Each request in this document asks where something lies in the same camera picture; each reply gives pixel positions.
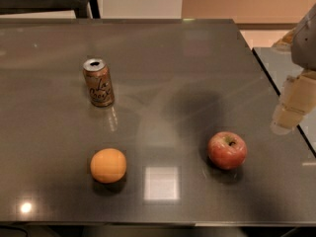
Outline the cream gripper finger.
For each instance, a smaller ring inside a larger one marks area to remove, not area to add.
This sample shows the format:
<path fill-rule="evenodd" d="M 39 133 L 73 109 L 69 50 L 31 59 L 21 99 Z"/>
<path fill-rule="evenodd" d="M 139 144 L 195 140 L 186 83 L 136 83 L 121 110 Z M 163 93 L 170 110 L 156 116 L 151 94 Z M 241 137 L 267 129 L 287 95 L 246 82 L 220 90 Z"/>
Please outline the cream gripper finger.
<path fill-rule="evenodd" d="M 281 39 L 277 40 L 273 44 L 273 47 L 275 47 L 275 48 L 287 48 L 287 47 L 290 47 L 291 44 L 292 44 L 293 35 L 294 35 L 294 29 L 290 30 Z"/>
<path fill-rule="evenodd" d="M 271 129 L 277 135 L 290 133 L 306 115 L 316 108 L 316 72 L 303 70 L 298 76 L 288 76 L 283 83 L 273 114 Z"/>

